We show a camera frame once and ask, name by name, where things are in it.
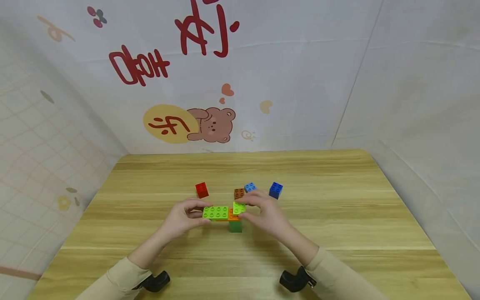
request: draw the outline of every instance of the beige sleeve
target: beige sleeve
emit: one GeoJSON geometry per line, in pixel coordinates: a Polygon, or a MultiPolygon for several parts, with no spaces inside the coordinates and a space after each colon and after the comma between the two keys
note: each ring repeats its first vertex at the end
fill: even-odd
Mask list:
{"type": "Polygon", "coordinates": [[[376,287],[360,274],[320,248],[305,268],[317,285],[313,288],[322,300],[385,300],[376,287]]]}
{"type": "Polygon", "coordinates": [[[89,286],[76,300],[133,300],[141,289],[132,290],[152,274],[124,258],[89,286]]]}

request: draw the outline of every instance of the lime green lego brick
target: lime green lego brick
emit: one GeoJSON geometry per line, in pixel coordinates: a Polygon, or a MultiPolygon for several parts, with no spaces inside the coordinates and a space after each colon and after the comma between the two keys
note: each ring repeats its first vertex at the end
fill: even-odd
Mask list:
{"type": "Polygon", "coordinates": [[[230,232],[241,232],[241,221],[229,221],[230,232]]]}
{"type": "Polygon", "coordinates": [[[228,206],[205,207],[203,217],[210,220],[228,220],[228,206]]]}
{"type": "Polygon", "coordinates": [[[233,202],[233,215],[238,216],[241,213],[245,212],[245,204],[233,202]]]}

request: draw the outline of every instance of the wooden table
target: wooden table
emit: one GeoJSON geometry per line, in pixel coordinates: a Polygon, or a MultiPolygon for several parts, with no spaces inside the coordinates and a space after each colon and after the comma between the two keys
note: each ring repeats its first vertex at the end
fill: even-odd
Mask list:
{"type": "MultiPolygon", "coordinates": [[[[390,300],[470,299],[398,197],[362,150],[123,157],[55,256],[29,300],[74,299],[146,239],[177,201],[206,182],[214,205],[253,181],[284,185],[291,223],[360,272],[390,300]]],[[[317,299],[309,288],[279,285],[299,263],[276,240],[243,222],[243,233],[214,222],[172,242],[154,273],[171,282],[141,299],[317,299]]]]}

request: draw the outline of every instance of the person's left hand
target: person's left hand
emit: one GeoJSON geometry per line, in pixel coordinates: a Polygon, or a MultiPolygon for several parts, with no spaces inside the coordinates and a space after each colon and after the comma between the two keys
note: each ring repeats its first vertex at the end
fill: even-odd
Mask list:
{"type": "Polygon", "coordinates": [[[209,219],[202,218],[204,207],[213,204],[198,198],[188,198],[176,203],[159,228],[169,240],[179,237],[186,231],[209,224],[209,219]]]}

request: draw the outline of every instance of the white wall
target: white wall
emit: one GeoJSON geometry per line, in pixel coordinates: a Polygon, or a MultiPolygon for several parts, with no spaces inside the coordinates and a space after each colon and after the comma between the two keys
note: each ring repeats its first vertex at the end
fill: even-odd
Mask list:
{"type": "Polygon", "coordinates": [[[49,100],[0,35],[2,300],[28,295],[113,166],[49,100]]]}
{"type": "Polygon", "coordinates": [[[197,2],[217,33],[205,32],[205,56],[191,41],[187,56],[180,49],[174,20],[192,13],[189,1],[7,0],[0,29],[40,74],[42,89],[56,99],[55,113],[65,114],[107,165],[127,152],[370,151],[455,275],[480,299],[480,2],[222,0],[228,25],[240,22],[228,34],[226,58],[213,55],[221,48],[216,4],[197,2]],[[102,28],[88,5],[103,10],[102,28]],[[71,38],[52,39],[37,16],[71,38]],[[169,77],[124,84],[108,59],[121,45],[134,57],[158,49],[171,61],[169,77]],[[225,83],[235,95],[221,104],[225,83]],[[273,104],[268,113],[260,109],[265,100],[273,104]],[[231,108],[231,140],[161,140],[143,121],[158,104],[231,108]]]}
{"type": "Polygon", "coordinates": [[[334,148],[373,155],[480,299],[480,2],[385,0],[334,148]]]}

